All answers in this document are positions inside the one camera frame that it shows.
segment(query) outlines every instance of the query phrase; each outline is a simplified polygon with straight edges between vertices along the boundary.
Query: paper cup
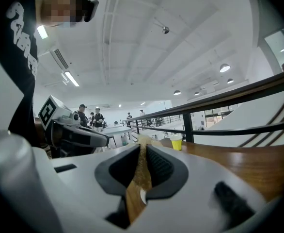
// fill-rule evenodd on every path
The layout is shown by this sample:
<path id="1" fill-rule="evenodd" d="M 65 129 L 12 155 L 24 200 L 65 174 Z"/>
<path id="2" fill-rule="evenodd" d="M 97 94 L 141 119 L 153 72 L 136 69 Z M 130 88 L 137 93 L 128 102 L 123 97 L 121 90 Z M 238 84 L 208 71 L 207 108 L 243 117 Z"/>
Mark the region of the paper cup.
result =
<path id="1" fill-rule="evenodd" d="M 172 142 L 172 146 L 174 150 L 182 149 L 182 135 L 181 134 L 171 135 L 170 140 Z"/>

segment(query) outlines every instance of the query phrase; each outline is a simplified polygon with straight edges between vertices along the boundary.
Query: wooden table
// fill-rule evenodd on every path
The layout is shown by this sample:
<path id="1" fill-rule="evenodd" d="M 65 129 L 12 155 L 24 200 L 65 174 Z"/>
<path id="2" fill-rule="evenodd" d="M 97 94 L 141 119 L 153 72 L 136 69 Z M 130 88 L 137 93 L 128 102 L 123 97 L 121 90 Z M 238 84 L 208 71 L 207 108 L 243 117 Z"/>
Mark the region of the wooden table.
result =
<path id="1" fill-rule="evenodd" d="M 172 148 L 169 138 L 160 142 Z M 182 142 L 182 151 L 221 164 L 256 188 L 267 201 L 284 191 L 284 145 L 229 148 Z"/>

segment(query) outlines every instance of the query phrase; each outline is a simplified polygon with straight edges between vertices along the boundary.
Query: white ceiling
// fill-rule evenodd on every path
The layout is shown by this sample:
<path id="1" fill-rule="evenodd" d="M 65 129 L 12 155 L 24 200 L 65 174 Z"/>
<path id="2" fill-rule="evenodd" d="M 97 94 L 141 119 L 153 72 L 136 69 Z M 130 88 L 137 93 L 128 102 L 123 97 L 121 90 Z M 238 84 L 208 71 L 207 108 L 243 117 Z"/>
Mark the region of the white ceiling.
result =
<path id="1" fill-rule="evenodd" d="M 161 25 L 170 32 L 162 33 Z M 80 84 L 48 86 L 63 100 L 119 104 L 184 97 L 214 80 L 215 90 L 245 80 L 253 43 L 249 0 L 99 0 L 94 19 L 74 28 L 36 32 L 37 82 L 60 82 L 61 69 L 48 50 L 58 48 Z M 232 68 L 220 73 L 220 65 Z"/>

